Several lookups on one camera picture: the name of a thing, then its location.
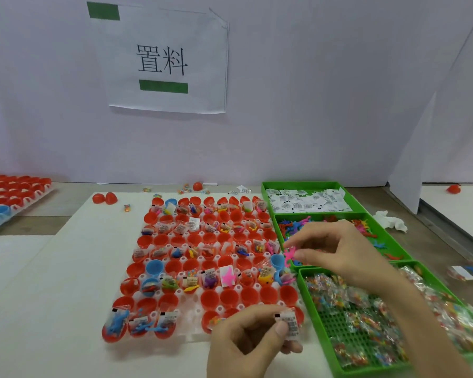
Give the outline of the person's right hand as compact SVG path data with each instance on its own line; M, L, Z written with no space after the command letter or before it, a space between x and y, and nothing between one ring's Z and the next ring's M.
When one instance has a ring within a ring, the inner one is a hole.
M339 222L308 222L285 241L284 248L315 249L336 253L341 270L331 271L347 283L384 297L392 288L404 284L404 277L392 267L366 238L346 220Z

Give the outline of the person's left hand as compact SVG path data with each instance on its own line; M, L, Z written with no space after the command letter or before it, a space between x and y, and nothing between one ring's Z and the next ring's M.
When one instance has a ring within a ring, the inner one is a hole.
M230 316L212 330L208 353L207 378L264 378L276 356L251 356L248 331L275 321L274 315L286 310L279 305L256 304ZM289 341L290 354L303 352L298 341Z

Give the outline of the small white desiccant packet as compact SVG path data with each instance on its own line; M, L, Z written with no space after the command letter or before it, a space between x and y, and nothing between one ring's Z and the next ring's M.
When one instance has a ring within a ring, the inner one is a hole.
M287 310L276 313L274 319L287 324L286 341L299 341L299 324L294 308L288 307Z

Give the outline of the person's right forearm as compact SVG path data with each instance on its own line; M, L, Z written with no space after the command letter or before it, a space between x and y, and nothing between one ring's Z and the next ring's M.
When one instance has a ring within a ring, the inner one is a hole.
M377 288L403 334L404 349L419 378L473 378L472 368L419 290L386 261Z

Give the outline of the pile of white desiccant packets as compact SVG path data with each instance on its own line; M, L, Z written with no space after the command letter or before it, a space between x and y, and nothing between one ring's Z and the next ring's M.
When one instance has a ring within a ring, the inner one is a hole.
M320 191L267 189L271 208L277 214L352 212L345 200L345 191L325 189Z

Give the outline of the pink toy card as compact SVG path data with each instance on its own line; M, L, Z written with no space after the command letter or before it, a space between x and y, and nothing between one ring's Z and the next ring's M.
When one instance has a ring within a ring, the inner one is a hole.
M236 275L233 265L220 267L219 274L222 288L230 288L236 285Z

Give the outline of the crumpled white glove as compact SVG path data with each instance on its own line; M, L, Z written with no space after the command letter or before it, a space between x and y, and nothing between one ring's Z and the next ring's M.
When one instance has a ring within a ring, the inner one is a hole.
M407 233L408 227L401 218L388 215L388 211L377 211L372 215L373 219L384 229L395 229Z

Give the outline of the green tray of packets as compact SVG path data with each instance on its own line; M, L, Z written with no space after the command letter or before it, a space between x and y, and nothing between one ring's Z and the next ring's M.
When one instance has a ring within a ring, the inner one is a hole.
M336 181L269 181L262 195L274 214L366 213Z

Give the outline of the blue toy figure bag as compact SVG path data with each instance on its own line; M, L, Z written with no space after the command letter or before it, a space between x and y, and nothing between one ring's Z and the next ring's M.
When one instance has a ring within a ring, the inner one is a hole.
M151 316L138 314L137 316L132 316L128 320L128 331L132 337L142 337L145 335L153 326L153 321Z
M158 339L165 340L173 335L176 330L178 316L179 311L177 310L160 312L156 325L153 328L153 332Z
M113 307L103 327L105 336L119 338L129 315L129 309Z

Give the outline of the clear bag with toys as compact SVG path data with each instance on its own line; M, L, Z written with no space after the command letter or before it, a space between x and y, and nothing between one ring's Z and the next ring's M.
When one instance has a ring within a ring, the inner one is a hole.
M473 281L473 263L463 266L450 266L447 270L448 276L460 281Z

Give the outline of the green tape strip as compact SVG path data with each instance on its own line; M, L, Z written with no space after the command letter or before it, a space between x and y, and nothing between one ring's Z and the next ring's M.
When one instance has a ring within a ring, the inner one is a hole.
M87 1L89 17L91 19L120 21L119 5Z
M158 92L158 93L174 93L188 94L189 86L184 82L167 82L154 80L139 80L141 91Z

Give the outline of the white paper sign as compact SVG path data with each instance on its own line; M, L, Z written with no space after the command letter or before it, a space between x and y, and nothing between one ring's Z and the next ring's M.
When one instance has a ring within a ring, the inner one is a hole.
M213 10L119 5L120 21L91 19L110 107L223 114L229 23ZM139 80L184 82L188 94L141 91Z

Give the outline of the white tray with capsule halves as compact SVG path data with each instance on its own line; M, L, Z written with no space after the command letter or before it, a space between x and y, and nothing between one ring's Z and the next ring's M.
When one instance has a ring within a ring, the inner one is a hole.
M52 190L51 178L0 175L0 226Z

